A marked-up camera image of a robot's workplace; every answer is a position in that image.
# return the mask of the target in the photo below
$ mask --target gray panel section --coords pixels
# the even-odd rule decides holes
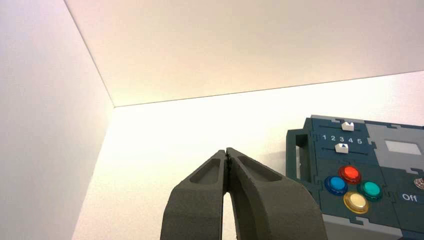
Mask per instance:
[[[392,124],[385,125],[365,124],[369,134],[369,142],[375,142],[375,155],[380,167],[403,169],[408,173],[417,174],[411,169],[424,170],[424,156],[403,152],[389,151],[386,141],[416,144],[422,153],[424,149],[424,130],[405,128]]]
[[[349,219],[323,214],[328,240],[398,240],[402,237],[399,228],[370,223],[367,218],[356,217],[363,225],[351,223]]]
[[[338,117],[338,116],[321,116],[321,115],[311,115],[310,116],[313,119],[326,119],[326,120],[331,120],[333,123],[341,123],[339,120],[336,119],[344,119],[346,122],[352,122],[352,123],[359,123],[359,124],[364,124],[365,121],[361,120],[361,119],[353,119],[353,118],[344,118],[344,117]]]

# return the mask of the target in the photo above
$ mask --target white backdrop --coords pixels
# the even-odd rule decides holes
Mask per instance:
[[[310,115],[424,125],[424,71],[118,107],[74,240],[157,240],[173,187],[233,147],[285,173],[286,133]],[[223,239],[235,239],[228,195]]]
[[[0,239],[70,240],[113,110],[62,0],[0,0]]]

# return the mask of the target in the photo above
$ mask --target green button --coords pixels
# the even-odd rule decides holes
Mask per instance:
[[[367,181],[363,185],[363,190],[373,197],[377,197],[380,194],[380,187],[372,181]]]

